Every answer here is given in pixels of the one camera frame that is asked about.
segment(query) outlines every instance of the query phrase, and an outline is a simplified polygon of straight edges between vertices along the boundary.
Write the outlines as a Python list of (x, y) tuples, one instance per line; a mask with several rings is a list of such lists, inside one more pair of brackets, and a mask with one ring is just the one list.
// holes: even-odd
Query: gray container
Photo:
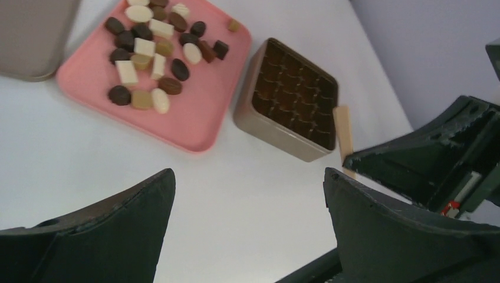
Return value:
[(250, 62), (234, 121), (243, 131), (311, 162), (335, 149), (337, 81), (275, 38)]

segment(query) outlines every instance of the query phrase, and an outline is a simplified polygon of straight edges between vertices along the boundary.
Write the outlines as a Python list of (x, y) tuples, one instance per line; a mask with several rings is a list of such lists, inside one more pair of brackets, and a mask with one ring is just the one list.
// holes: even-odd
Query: gray bin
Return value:
[(234, 113), (243, 131), (311, 162), (335, 148), (337, 81), (275, 38), (250, 62)]

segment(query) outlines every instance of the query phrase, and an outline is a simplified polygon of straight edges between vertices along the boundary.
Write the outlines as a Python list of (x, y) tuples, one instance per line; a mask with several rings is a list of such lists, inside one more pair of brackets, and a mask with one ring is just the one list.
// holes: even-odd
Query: white chocolate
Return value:
[(153, 18), (153, 11), (146, 6), (134, 5), (125, 9), (125, 15), (135, 23), (149, 22)]
[(155, 54), (153, 58), (153, 71), (151, 72), (151, 78), (153, 80), (159, 80), (165, 75), (165, 63), (167, 58), (161, 56), (160, 54)]
[(129, 3), (130, 6), (148, 6), (149, 0), (127, 0), (127, 3)]
[(133, 87), (139, 83), (139, 78), (137, 78), (137, 72), (132, 61), (116, 61), (115, 64), (122, 85)]
[(134, 44), (134, 53), (146, 55), (148, 57), (154, 56), (154, 49), (156, 44), (153, 41), (143, 40), (142, 38), (136, 37)]
[(189, 8), (186, 7), (186, 5), (179, 3), (176, 4), (172, 7), (172, 12), (177, 13), (181, 15), (184, 19), (187, 19), (189, 17)]
[(192, 43), (184, 44), (182, 51), (184, 52), (186, 60), (193, 65), (200, 63), (202, 60), (202, 52), (200, 51), (200, 48)]
[(155, 88), (151, 91), (151, 96), (153, 97), (153, 107), (158, 113), (165, 114), (169, 111), (170, 100), (163, 90)]
[(172, 37), (174, 31), (173, 25), (158, 21), (157, 19), (152, 19), (149, 22), (149, 29), (153, 32), (153, 35), (163, 37), (167, 40)]

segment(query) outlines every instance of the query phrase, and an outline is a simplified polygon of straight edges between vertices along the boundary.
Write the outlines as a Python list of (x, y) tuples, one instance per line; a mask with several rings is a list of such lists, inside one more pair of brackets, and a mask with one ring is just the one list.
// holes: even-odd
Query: brown chocolate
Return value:
[(110, 62), (114, 65), (116, 61), (130, 60), (130, 53), (123, 48), (116, 48), (110, 54)]
[(188, 23), (181, 15), (171, 12), (169, 15), (169, 24), (178, 32), (185, 32), (188, 29)]
[(136, 24), (130, 31), (134, 37), (139, 37), (143, 40), (153, 40), (153, 32), (143, 22)]
[(170, 68), (174, 77), (179, 81), (185, 81), (189, 78), (189, 69), (180, 59), (174, 59)]
[(151, 11), (153, 11), (153, 19), (157, 19), (158, 21), (164, 21), (167, 19), (167, 12), (165, 11), (165, 8), (154, 6), (151, 8)]
[(153, 97), (148, 91), (134, 90), (132, 92), (132, 107), (139, 110), (153, 108)]
[(217, 53), (217, 58), (224, 60), (226, 58), (226, 54), (229, 51), (229, 46), (224, 42), (217, 40), (213, 45), (213, 50)]
[(156, 43), (155, 52), (161, 56), (170, 57), (172, 56), (174, 46), (169, 40), (160, 40)]
[(119, 106), (129, 105), (132, 100), (130, 90), (123, 85), (117, 85), (113, 87), (108, 92), (108, 98), (112, 103)]
[(206, 31), (206, 23), (198, 21), (191, 26), (189, 32), (197, 37), (202, 37)]
[(200, 51), (202, 52), (202, 57), (207, 61), (208, 63), (211, 63), (216, 57), (217, 53), (208, 45), (208, 42), (206, 40), (201, 40), (198, 43), (198, 48), (200, 48)]
[(114, 39), (114, 45), (128, 52), (134, 52), (135, 39), (131, 31), (124, 31)]
[(197, 45), (199, 40), (200, 39), (193, 34), (183, 33), (179, 36), (179, 43), (182, 46), (184, 46), (184, 44), (186, 44), (186, 43), (192, 43), (192, 44)]
[(240, 23), (237, 20), (231, 19), (229, 21), (228, 30), (230, 30), (232, 32), (237, 32), (239, 30), (239, 26), (240, 26)]
[(177, 95), (182, 92), (182, 84), (174, 78), (163, 77), (158, 81), (158, 88), (170, 95)]
[(109, 17), (104, 24), (104, 27), (112, 34), (118, 35), (125, 31), (123, 24), (113, 17)]
[(165, 8), (167, 7), (167, 5), (169, 4), (169, 0), (151, 0), (149, 1), (149, 7), (155, 7), (155, 6), (160, 6), (162, 8)]

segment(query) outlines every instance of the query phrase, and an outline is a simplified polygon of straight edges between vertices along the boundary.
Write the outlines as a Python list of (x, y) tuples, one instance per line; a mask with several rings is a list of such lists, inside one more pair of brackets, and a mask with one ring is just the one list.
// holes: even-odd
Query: pink tray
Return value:
[[(172, 0), (166, 10), (170, 11), (178, 2)], [(115, 66), (108, 59), (115, 49), (114, 36), (104, 29), (104, 22), (61, 66), (57, 81), (70, 98), (180, 149), (199, 153), (215, 143), (248, 56), (252, 37), (243, 26), (238, 32), (228, 31), (226, 27), (231, 17), (206, 0), (182, 2), (191, 10), (189, 25), (195, 21), (206, 22), (207, 30), (202, 39), (210, 45), (222, 40), (229, 45), (229, 52), (223, 61), (216, 59), (208, 64), (202, 60), (198, 65), (188, 65), (191, 76), (183, 82), (182, 94), (170, 96), (171, 105), (167, 114), (117, 106), (108, 100), (108, 90), (120, 84), (120, 80)], [(121, 1), (108, 17), (118, 18), (130, 28), (133, 24), (124, 15), (127, 6), (125, 0)], [(167, 76), (172, 76), (172, 59), (185, 61), (178, 38), (179, 33), (176, 32), (172, 38), (176, 50), (167, 59)], [(152, 90), (157, 86), (157, 82), (149, 78), (150, 70), (138, 73), (140, 82), (137, 88)]]

